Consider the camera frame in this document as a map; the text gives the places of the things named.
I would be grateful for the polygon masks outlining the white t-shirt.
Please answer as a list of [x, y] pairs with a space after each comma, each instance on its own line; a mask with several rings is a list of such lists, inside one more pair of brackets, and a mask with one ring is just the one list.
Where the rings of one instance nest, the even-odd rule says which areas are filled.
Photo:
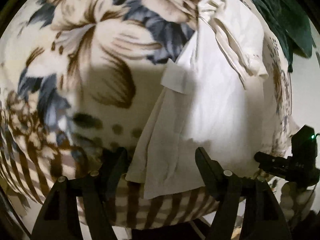
[[269, 139], [262, 23], [240, 0], [201, 0], [198, 11], [197, 31], [167, 62], [126, 175], [143, 184], [145, 199], [202, 187], [198, 147], [223, 169], [250, 177], [254, 154]]

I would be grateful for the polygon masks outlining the white bed headboard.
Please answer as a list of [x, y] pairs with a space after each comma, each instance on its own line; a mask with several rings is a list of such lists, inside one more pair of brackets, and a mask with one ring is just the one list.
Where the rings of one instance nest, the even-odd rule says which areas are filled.
[[308, 125], [319, 132], [319, 52], [312, 57], [293, 56], [292, 117], [300, 127]]

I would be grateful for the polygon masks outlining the dark green plush blanket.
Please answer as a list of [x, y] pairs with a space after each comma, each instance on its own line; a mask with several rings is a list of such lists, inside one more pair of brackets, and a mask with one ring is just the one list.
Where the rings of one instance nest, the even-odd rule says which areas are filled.
[[276, 35], [285, 58], [288, 72], [293, 72], [293, 52], [312, 56], [313, 38], [307, 14], [296, 0], [251, 0]]

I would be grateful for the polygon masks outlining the floral bed cover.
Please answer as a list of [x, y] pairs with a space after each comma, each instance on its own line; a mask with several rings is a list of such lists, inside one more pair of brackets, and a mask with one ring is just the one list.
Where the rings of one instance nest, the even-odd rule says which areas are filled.
[[[1, 177], [43, 204], [60, 176], [78, 179], [123, 147], [133, 161], [140, 136], [176, 61], [198, 29], [201, 0], [29, 0], [1, 39]], [[240, 0], [265, 31], [263, 63], [269, 139], [282, 157], [291, 135], [291, 84], [280, 43], [251, 0]], [[154, 229], [217, 208], [202, 187], [152, 199], [121, 176], [111, 222]]]

